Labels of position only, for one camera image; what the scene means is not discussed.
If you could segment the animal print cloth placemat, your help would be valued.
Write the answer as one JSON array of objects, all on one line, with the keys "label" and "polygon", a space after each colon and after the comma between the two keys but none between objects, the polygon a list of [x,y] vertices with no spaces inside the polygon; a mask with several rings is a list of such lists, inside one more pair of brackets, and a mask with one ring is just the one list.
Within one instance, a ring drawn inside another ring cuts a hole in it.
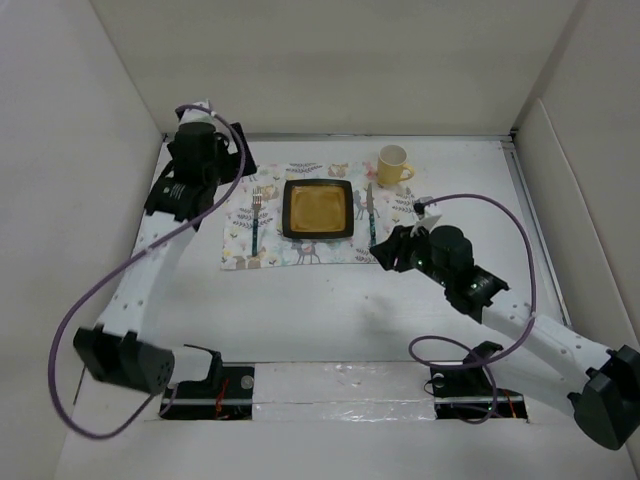
[{"label": "animal print cloth placemat", "polygon": [[[330,179],[349,181],[353,189],[354,234],[337,240],[289,239],[282,235],[282,205],[284,184],[288,180]],[[397,225],[416,220],[413,210],[414,193],[411,181],[394,186],[376,184],[375,164],[352,163],[289,163],[268,164],[256,174],[241,181],[227,202],[221,268],[245,270],[309,264],[373,263],[369,253],[369,220],[366,190],[373,184],[376,209],[376,235],[381,242]],[[262,190],[259,216],[258,256],[252,257],[252,191]]]}]

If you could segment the fork with teal handle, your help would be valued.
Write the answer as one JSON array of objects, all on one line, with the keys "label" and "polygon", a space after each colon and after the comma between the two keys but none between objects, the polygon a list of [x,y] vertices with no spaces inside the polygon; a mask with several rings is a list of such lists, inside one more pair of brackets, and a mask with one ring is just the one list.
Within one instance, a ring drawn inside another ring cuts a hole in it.
[{"label": "fork with teal handle", "polygon": [[252,191],[252,250],[251,256],[258,256],[258,230],[259,230],[259,216],[262,206],[262,190],[260,187],[256,187]]}]

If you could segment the knife with blue handle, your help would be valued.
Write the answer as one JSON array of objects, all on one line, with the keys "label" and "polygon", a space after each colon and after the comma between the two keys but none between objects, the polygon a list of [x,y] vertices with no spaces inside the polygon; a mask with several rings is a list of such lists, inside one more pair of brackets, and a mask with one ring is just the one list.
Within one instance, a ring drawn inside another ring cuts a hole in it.
[{"label": "knife with blue handle", "polygon": [[366,208],[368,212],[368,220],[369,220],[369,235],[370,235],[370,246],[373,247],[377,243],[377,235],[376,235],[376,209],[374,206],[373,199],[373,184],[370,183],[366,190]]}]

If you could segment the yellow ceramic mug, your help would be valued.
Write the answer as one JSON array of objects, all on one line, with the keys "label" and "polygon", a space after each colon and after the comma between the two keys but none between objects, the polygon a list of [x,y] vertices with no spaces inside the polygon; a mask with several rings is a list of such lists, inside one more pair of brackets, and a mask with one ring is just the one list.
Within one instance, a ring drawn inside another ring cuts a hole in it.
[{"label": "yellow ceramic mug", "polygon": [[381,185],[396,185],[414,177],[406,150],[399,145],[384,146],[378,153],[377,179]]}]

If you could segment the square black yellow plate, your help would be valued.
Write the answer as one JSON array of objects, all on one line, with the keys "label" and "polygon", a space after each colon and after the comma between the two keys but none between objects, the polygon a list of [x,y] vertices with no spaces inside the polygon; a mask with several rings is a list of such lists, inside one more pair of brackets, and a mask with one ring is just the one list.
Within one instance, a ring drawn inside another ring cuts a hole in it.
[{"label": "square black yellow plate", "polygon": [[354,234],[349,181],[288,180],[284,184],[282,235],[297,240],[337,240]]}]

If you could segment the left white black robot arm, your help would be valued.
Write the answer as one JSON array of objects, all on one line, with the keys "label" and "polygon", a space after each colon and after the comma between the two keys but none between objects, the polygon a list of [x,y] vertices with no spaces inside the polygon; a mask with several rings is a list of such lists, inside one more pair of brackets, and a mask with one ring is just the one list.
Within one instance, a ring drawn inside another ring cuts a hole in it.
[{"label": "left white black robot arm", "polygon": [[171,159],[144,204],[136,253],[93,328],[79,328],[73,346],[94,380],[157,395],[188,382],[201,396],[222,387],[219,353],[195,345],[153,344],[162,300],[179,259],[214,204],[216,189],[257,168],[248,149],[232,153],[208,121],[180,125]]}]

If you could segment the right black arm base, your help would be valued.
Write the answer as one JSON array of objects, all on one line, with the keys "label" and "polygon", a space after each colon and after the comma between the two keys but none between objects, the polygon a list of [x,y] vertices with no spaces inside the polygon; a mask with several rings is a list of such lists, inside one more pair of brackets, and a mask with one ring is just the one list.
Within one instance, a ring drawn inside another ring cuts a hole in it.
[{"label": "right black arm base", "polygon": [[466,370],[445,369],[445,365],[470,364],[489,359],[503,350],[491,341],[484,341],[473,349],[454,340],[453,344],[467,351],[460,361],[436,361],[429,368],[430,378],[423,390],[434,398],[434,411],[438,420],[457,419],[467,424],[478,424],[484,418],[528,420],[524,397],[515,391],[493,388],[483,368]]}]

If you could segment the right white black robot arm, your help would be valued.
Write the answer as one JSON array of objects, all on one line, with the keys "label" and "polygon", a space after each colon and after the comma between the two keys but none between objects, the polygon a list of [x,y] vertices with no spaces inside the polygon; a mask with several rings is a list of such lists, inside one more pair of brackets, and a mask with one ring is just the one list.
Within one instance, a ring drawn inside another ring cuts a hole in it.
[{"label": "right white black robot arm", "polygon": [[639,428],[639,353],[589,340],[520,299],[508,284],[476,265],[471,242],[453,226],[432,231],[397,226],[370,249],[385,270],[415,269],[444,289],[463,315],[513,340],[549,366],[525,373],[512,389],[571,416],[591,440],[620,449]]}]

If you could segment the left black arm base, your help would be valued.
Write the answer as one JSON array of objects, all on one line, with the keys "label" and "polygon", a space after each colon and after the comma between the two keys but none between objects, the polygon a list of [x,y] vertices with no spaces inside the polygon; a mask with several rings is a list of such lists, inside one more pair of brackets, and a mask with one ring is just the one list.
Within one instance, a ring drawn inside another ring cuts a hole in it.
[{"label": "left black arm base", "polygon": [[224,364],[212,382],[183,382],[166,389],[159,409],[164,420],[244,421],[252,419],[255,366]]}]

